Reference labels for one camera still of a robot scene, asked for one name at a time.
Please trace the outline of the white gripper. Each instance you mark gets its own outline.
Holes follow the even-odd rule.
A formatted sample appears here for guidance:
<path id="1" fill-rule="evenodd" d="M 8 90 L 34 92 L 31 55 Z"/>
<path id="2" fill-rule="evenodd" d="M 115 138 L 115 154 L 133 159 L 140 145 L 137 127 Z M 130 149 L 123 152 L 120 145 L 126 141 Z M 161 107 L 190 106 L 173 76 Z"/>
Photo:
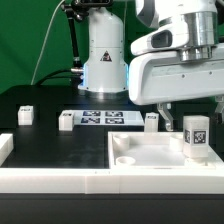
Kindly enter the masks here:
<path id="1" fill-rule="evenodd" d="M 224 124 L 224 46 L 208 60 L 181 62 L 177 51 L 136 57 L 129 67 L 129 98 L 137 105 L 157 104 L 167 131 L 173 131 L 167 102 L 216 96 L 218 124 Z"/>

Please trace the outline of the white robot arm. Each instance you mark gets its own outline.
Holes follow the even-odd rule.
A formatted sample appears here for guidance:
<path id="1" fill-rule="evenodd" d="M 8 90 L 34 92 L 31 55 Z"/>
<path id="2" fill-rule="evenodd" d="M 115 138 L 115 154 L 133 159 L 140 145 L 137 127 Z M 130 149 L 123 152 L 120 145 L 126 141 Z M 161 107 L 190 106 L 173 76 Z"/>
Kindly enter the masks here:
<path id="1" fill-rule="evenodd" d="M 90 12 L 90 56 L 81 93 L 104 97 L 126 91 L 136 105 L 224 95 L 224 43 L 218 40 L 219 0 L 135 0 L 136 17 L 153 31 L 131 44 L 122 62 L 120 23 L 106 10 L 112 0 L 80 0 Z"/>

